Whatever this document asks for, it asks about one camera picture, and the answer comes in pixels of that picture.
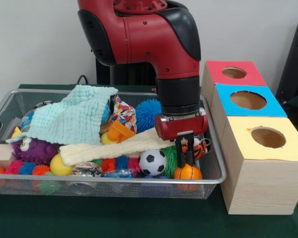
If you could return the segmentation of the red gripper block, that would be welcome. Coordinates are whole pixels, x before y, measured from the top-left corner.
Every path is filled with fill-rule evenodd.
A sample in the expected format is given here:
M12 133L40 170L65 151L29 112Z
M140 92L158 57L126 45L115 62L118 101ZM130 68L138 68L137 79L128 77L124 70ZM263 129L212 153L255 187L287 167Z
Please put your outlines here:
M208 117L204 113L201 116L188 115L184 118L175 117L170 119L164 115L155 116L155 129L162 140L175 140L177 153L177 166L184 167L185 161L194 165L194 135L202 134L208 129ZM182 151L182 143L177 139L186 134L187 152L186 157Z

